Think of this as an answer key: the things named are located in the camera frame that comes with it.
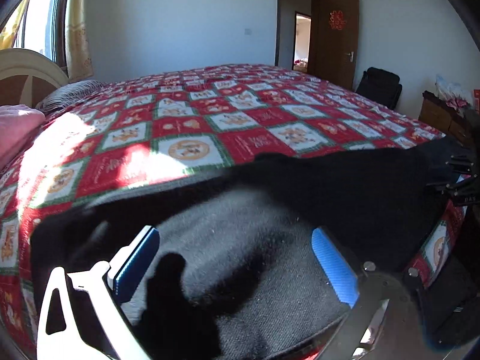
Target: black chair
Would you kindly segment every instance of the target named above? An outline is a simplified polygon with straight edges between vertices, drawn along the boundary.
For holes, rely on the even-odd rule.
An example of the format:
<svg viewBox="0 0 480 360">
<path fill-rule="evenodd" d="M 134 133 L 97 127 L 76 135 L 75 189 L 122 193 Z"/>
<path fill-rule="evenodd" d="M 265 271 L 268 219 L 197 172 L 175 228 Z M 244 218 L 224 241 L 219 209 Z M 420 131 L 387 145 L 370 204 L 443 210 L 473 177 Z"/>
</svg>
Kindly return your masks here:
<svg viewBox="0 0 480 360">
<path fill-rule="evenodd" d="M 388 71 L 371 67 L 363 72 L 357 93 L 393 110 L 402 93 L 400 77 Z"/>
</svg>

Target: red paper decoration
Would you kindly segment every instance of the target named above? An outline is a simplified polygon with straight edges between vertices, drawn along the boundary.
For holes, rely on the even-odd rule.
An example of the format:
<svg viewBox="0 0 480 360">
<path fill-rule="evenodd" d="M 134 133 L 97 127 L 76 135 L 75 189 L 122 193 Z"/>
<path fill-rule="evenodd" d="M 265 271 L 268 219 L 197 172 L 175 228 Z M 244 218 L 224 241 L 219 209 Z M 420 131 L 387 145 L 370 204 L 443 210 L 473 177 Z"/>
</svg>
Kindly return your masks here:
<svg viewBox="0 0 480 360">
<path fill-rule="evenodd" d="M 330 21 L 328 22 L 332 30 L 343 30 L 347 21 L 343 19 L 342 11 L 333 11 L 330 13 Z"/>
</svg>

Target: metal screw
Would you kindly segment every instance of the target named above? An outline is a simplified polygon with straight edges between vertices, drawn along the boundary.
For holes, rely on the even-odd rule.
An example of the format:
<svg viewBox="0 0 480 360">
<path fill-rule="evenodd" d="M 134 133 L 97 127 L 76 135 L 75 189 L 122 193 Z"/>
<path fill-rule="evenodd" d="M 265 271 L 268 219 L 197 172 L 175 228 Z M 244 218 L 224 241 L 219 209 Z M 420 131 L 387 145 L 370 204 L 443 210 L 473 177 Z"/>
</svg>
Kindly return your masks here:
<svg viewBox="0 0 480 360">
<path fill-rule="evenodd" d="M 409 276 L 412 278 L 418 278 L 419 270 L 417 268 L 409 268 Z"/>
<path fill-rule="evenodd" d="M 367 272 L 375 272 L 375 269 L 377 269 L 375 263 L 371 261 L 367 261 L 363 264 L 363 269 L 366 270 Z"/>
</svg>

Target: plastic bag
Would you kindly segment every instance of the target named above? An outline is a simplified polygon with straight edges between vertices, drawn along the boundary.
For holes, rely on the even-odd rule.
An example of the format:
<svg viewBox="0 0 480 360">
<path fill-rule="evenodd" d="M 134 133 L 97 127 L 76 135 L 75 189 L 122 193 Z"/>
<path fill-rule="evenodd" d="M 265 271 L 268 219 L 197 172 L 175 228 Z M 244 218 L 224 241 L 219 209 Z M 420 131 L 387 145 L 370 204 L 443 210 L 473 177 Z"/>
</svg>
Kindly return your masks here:
<svg viewBox="0 0 480 360">
<path fill-rule="evenodd" d="M 442 76 L 437 75 L 435 86 L 437 97 L 447 103 L 455 103 L 458 107 L 465 107 L 466 104 L 463 105 L 463 102 L 474 105 L 472 93 L 463 90 L 458 83 L 449 83 Z"/>
</svg>

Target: white headboard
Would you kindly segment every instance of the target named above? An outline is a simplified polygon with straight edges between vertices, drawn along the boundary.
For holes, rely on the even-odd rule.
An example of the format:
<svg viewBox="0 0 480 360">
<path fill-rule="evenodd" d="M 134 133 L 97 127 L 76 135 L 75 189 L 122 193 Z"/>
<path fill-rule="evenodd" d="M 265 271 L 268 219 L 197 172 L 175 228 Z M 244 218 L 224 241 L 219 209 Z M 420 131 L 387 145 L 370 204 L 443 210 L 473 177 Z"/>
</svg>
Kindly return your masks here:
<svg viewBox="0 0 480 360">
<path fill-rule="evenodd" d="M 20 48 L 0 50 L 0 105 L 35 107 L 68 81 L 67 75 L 42 54 Z"/>
</svg>

